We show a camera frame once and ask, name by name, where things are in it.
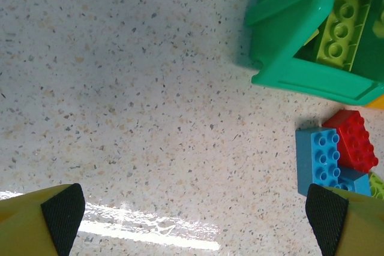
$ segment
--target terrazzo floor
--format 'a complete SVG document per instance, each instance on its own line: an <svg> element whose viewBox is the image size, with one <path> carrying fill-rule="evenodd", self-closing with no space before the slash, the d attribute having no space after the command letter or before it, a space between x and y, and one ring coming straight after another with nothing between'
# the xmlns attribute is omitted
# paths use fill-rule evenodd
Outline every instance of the terrazzo floor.
<svg viewBox="0 0 384 256"><path fill-rule="evenodd" d="M343 106L250 84L250 1L0 0L0 196L80 183L71 255L320 255L294 135Z"/></svg>

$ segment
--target lime green brick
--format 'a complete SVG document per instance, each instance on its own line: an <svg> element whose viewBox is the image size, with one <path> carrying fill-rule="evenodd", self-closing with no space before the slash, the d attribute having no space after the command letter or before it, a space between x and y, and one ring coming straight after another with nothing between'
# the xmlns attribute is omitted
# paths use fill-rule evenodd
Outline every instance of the lime green brick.
<svg viewBox="0 0 384 256"><path fill-rule="evenodd" d="M335 0L320 26L315 61L351 71L372 0Z"/></svg>
<svg viewBox="0 0 384 256"><path fill-rule="evenodd" d="M384 182L373 172L370 172L370 187L372 197L384 200Z"/></svg>

